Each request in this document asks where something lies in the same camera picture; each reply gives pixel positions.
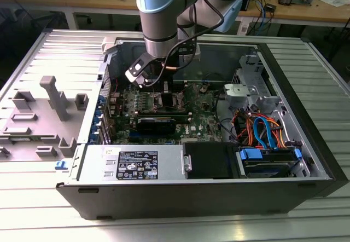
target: power supply label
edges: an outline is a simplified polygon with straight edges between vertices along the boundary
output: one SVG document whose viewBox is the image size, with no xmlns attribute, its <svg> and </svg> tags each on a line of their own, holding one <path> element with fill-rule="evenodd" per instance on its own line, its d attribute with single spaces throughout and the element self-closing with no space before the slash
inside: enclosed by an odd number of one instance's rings
<svg viewBox="0 0 350 242">
<path fill-rule="evenodd" d="M 158 179 L 158 152 L 119 152 L 118 180 Z"/>
</svg>

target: workbench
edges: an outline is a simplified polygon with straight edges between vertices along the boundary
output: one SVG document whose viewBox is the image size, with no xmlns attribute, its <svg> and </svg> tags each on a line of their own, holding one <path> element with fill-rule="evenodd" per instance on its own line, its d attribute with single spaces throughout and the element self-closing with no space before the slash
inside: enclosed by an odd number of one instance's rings
<svg viewBox="0 0 350 242">
<path fill-rule="evenodd" d="M 47 97 L 39 86 L 43 75 L 55 75 L 57 89 L 67 98 L 90 95 L 104 58 L 103 39 L 120 33 L 141 36 L 114 31 L 42 33 L 0 91 L 0 127 L 13 111 L 11 98 L 18 89 Z M 299 38 L 215 36 L 226 42 L 267 44 L 349 178 L 350 88 L 316 48 Z M 55 189 L 65 173 L 56 172 L 54 166 L 49 161 L 0 162 L 1 241 L 350 240 L 350 184 L 329 197 L 308 200 L 286 215 L 87 221 Z"/>
<path fill-rule="evenodd" d="M 65 13 L 69 28 L 78 29 L 74 13 L 98 13 L 116 15 L 138 15 L 136 0 L 17 0 L 27 10 L 60 11 Z M 320 0 L 314 0 L 308 5 L 279 5 L 277 0 L 266 0 L 277 6 L 272 23 L 306 26 L 344 27 L 350 16 L 350 5 L 333 7 Z M 19 9 L 13 0 L 0 0 L 0 8 Z M 241 11 L 237 21 L 240 21 L 238 35 L 245 35 L 249 23 L 260 15 L 254 2 L 247 11 Z"/>
</svg>

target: motherboard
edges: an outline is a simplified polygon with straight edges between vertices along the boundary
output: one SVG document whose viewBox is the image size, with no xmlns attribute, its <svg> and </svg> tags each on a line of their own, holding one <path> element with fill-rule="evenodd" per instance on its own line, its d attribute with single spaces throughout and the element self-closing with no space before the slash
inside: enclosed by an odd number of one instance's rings
<svg viewBox="0 0 350 242">
<path fill-rule="evenodd" d="M 221 142 L 214 116 L 217 90 L 208 83 L 184 83 L 177 93 L 142 92 L 129 85 L 109 102 L 112 144 L 179 145 Z"/>
</svg>

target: aluminum profile table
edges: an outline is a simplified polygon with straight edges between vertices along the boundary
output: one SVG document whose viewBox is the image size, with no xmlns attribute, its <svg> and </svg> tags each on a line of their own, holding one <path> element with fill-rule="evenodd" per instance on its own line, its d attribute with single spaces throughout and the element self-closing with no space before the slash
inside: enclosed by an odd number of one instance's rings
<svg viewBox="0 0 350 242">
<path fill-rule="evenodd" d="M 104 37 L 120 33 L 127 32 L 53 30 L 41 34 L 0 92 L 0 118 L 10 115 L 14 106 L 8 98 L 16 89 L 40 96 L 33 81 L 42 74 L 59 73 L 57 83 L 69 84 L 63 88 L 66 95 L 89 94 L 90 81 L 103 58 Z M 269 46 L 350 177 L 350 90 L 314 46 L 298 38 L 219 37 Z M 1 241 L 350 241 L 350 185 L 327 198 L 308 200 L 287 215 L 87 221 L 55 190 L 64 175 L 56 173 L 54 165 L 0 163 Z"/>
</svg>

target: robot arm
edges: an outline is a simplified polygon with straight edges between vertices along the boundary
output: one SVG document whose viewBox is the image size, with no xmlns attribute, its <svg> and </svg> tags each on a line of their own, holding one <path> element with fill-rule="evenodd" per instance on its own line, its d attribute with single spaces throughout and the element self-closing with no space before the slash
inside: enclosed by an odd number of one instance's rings
<svg viewBox="0 0 350 242">
<path fill-rule="evenodd" d="M 196 23 L 206 27 L 217 25 L 215 30 L 221 32 L 227 31 L 234 23 L 242 5 L 242 0 L 136 0 L 136 2 L 147 53 L 130 66 L 125 74 L 130 82 L 141 88 L 150 86 L 144 71 L 146 67 L 152 65 L 153 69 L 159 70 L 157 80 L 163 75 L 164 70 L 165 73 L 170 70 L 173 75 L 179 68 L 179 55 L 177 50 L 174 50 L 174 47 L 179 45 L 178 26 L 191 36 L 195 23 L 194 4 L 197 11 Z"/>
</svg>

